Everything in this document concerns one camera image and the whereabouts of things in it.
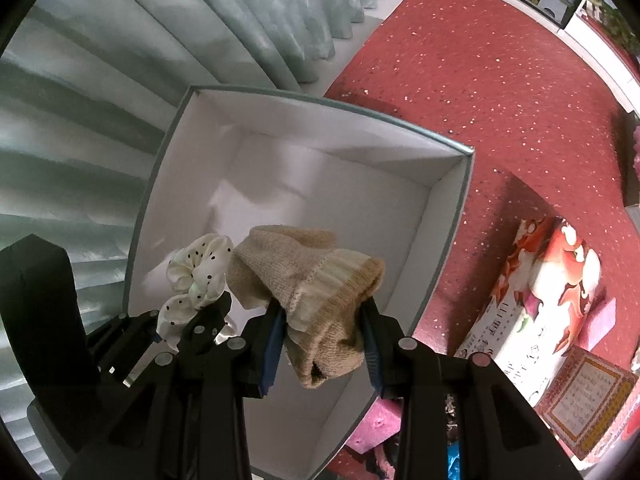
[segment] open box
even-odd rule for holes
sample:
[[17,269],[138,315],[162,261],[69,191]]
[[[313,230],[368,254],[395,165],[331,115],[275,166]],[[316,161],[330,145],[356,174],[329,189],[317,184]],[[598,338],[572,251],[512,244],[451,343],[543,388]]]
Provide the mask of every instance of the open box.
[[[467,146],[352,105],[191,88],[136,224],[128,312],[159,308],[174,294],[166,264],[197,237],[218,232],[238,244],[255,225],[290,224],[331,229],[341,247],[382,258],[376,303],[411,334],[449,253],[472,162]],[[236,303],[231,316],[240,329],[261,314]],[[287,480],[315,476],[372,401],[364,366],[305,390],[283,352],[268,396],[244,401],[252,467]]]

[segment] grey curtain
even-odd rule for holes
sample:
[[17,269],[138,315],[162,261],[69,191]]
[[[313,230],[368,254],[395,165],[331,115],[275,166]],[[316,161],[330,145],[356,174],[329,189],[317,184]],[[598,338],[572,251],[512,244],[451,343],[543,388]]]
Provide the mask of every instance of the grey curtain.
[[[376,0],[38,0],[0,58],[0,248],[66,249],[90,331],[122,309],[132,228],[191,84],[300,91]],[[45,479],[0,325],[0,416]]]

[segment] red carpet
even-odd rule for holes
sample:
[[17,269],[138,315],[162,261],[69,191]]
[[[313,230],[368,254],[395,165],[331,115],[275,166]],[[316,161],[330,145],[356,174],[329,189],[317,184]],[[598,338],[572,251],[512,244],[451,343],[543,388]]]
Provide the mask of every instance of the red carpet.
[[622,108],[578,55],[500,0],[405,0],[326,95],[476,149],[464,222],[418,339],[453,352],[519,220],[559,214],[600,255],[601,294],[618,300],[617,323],[594,351],[628,368],[640,333],[640,237],[612,140]]

